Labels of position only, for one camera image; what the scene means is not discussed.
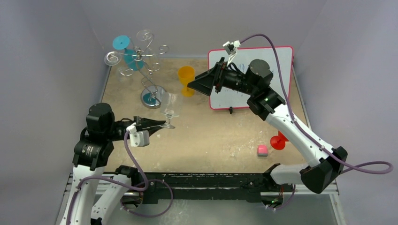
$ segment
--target table top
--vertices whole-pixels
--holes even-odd
[[[111,105],[116,120],[133,116],[165,120],[160,109],[148,109],[142,105],[140,94],[144,87],[140,73],[134,73],[127,81],[118,81],[117,68],[122,65],[112,67],[102,100]],[[168,92],[180,93],[183,86],[177,72],[183,66],[193,67],[198,75],[207,70],[207,60],[162,59],[161,69],[154,73],[153,81]],[[290,101],[294,113],[305,122],[294,76],[291,76]],[[236,109],[232,114],[228,110],[212,110],[209,97],[198,92],[184,98],[181,115],[173,118],[171,124],[176,128],[156,132],[150,137],[150,145],[131,148],[144,171],[262,173],[275,163],[305,163],[290,142],[283,150],[273,149],[269,140],[277,135],[277,129],[250,109]],[[260,144],[268,147],[267,157],[257,156]],[[114,146],[106,171],[114,172],[120,165],[134,166],[123,142],[114,142]]]

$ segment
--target wall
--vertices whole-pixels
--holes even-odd
[[[398,165],[397,12],[396,0],[329,0],[296,54],[314,131],[345,147],[354,165]],[[349,225],[397,224],[397,170],[337,179]]]
[[[326,0],[81,0],[93,30],[107,51],[121,34],[135,38],[151,29],[154,46],[167,44],[168,57],[206,57],[253,33],[298,50]],[[268,45],[261,38],[245,46]]]
[[[104,52],[77,0],[0,1],[0,224],[53,225]]]

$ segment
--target whiteboard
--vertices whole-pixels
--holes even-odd
[[[286,93],[290,93],[290,75],[293,63],[293,48],[290,46],[276,47],[276,53],[278,54],[279,63],[281,66],[284,88],[287,90]],[[228,54],[225,49],[215,49],[209,51],[207,55],[208,67],[214,67],[215,63],[220,61],[221,57],[225,57],[226,61],[228,60]],[[239,48],[238,53],[232,62],[234,62],[243,73],[246,73],[248,65],[254,59],[261,59],[269,64],[270,70],[274,74],[274,78],[272,78],[270,86],[283,99],[285,99],[276,67],[274,51],[271,47]],[[216,93],[213,88],[210,95],[210,108],[248,108],[249,106],[247,105],[247,100],[249,97],[250,96],[247,94],[239,93],[235,90],[225,87],[223,87],[219,93]]]

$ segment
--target wine glass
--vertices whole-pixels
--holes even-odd
[[[164,92],[161,100],[161,113],[166,116],[166,123],[162,124],[161,127],[174,129],[173,125],[170,124],[171,118],[180,115],[181,106],[183,104],[183,96],[180,94],[172,94]]]

